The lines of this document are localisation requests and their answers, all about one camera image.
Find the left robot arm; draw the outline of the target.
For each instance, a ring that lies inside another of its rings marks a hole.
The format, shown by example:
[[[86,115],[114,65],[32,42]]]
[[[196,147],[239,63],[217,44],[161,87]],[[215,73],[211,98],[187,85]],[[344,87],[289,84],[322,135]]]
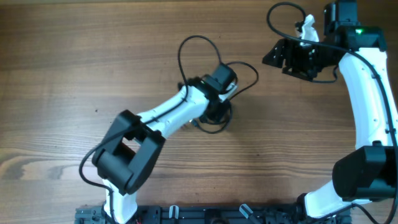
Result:
[[[149,178],[165,140],[185,123],[207,116],[219,121],[228,97],[237,89],[233,69],[219,64],[211,75],[179,83],[179,91],[156,108],[119,113],[93,154],[107,189],[104,212],[116,223],[127,223],[137,212],[137,191]]]

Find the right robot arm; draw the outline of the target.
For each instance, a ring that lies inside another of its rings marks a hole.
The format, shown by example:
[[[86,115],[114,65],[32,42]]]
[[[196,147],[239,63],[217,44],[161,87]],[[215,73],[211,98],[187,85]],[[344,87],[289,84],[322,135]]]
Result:
[[[281,34],[263,57],[284,74],[316,82],[326,67],[345,80],[356,127],[355,150],[335,163],[332,179],[298,200],[298,218],[321,222],[352,208],[391,199],[387,217],[397,210],[397,109],[387,74],[387,46],[378,27],[362,26],[356,1],[339,0],[323,10],[324,36],[304,14],[296,36]]]

